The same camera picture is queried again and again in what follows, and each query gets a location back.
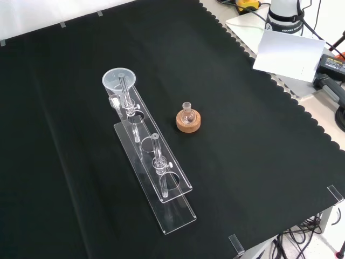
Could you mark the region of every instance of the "cork flask stand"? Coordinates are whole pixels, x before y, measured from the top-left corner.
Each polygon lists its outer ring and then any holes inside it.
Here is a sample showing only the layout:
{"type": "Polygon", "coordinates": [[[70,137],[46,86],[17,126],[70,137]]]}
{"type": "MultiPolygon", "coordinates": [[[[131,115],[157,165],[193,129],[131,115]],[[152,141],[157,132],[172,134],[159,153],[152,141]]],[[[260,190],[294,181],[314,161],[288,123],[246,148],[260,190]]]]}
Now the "cork flask stand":
{"type": "Polygon", "coordinates": [[[193,133],[197,131],[200,128],[200,124],[201,124],[200,114],[196,110],[191,109],[190,107],[191,107],[190,103],[184,103],[183,104],[184,109],[181,110],[176,116],[177,128],[184,133],[193,133]],[[189,105],[189,109],[191,113],[194,113],[195,115],[195,119],[193,119],[192,122],[190,123],[184,123],[181,118],[182,113],[186,111],[185,104],[189,105]]]}

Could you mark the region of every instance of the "black tablecloth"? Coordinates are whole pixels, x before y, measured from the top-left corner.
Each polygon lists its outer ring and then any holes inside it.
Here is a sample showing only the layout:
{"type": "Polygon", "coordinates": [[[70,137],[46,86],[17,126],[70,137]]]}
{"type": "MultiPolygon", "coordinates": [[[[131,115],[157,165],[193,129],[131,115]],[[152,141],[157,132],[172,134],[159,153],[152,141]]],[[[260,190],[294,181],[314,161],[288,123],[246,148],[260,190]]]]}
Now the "black tablecloth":
{"type": "Polygon", "coordinates": [[[6,41],[0,248],[9,258],[232,258],[336,203],[344,153],[194,0],[137,1],[6,41]],[[164,236],[113,124],[126,67],[193,185],[164,236]],[[202,115],[179,132],[184,101],[202,115]]]}

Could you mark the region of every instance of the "white paper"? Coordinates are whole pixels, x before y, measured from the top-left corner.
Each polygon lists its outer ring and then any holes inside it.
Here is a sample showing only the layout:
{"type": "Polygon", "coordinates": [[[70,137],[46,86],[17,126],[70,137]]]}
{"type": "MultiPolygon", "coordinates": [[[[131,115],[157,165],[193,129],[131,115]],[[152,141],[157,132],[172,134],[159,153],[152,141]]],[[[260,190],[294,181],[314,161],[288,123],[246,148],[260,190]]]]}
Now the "white paper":
{"type": "Polygon", "coordinates": [[[254,69],[312,82],[325,41],[265,30],[254,69]]]}

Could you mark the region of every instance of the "yellow tool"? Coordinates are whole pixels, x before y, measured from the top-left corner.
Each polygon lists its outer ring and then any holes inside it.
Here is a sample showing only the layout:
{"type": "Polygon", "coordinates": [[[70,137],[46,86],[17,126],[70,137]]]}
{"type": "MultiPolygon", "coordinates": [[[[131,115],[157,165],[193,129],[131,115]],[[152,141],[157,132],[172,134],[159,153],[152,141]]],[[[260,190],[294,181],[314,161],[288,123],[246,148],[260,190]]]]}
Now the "yellow tool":
{"type": "MultiPolygon", "coordinates": [[[[244,8],[248,8],[252,11],[256,11],[260,7],[260,2],[257,0],[233,0],[233,1],[230,1],[230,3],[242,6],[244,8]]],[[[240,15],[248,13],[246,10],[238,6],[236,7],[236,9],[240,15]]]]}

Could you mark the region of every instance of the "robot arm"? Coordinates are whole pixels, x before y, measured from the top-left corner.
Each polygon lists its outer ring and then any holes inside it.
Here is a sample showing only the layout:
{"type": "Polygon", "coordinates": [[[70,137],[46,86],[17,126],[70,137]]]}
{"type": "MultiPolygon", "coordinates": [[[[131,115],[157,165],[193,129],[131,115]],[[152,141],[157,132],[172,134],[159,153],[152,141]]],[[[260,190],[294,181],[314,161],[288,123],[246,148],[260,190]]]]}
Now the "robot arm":
{"type": "Polygon", "coordinates": [[[266,29],[289,34],[300,34],[303,28],[300,0],[272,0],[266,29]]]}

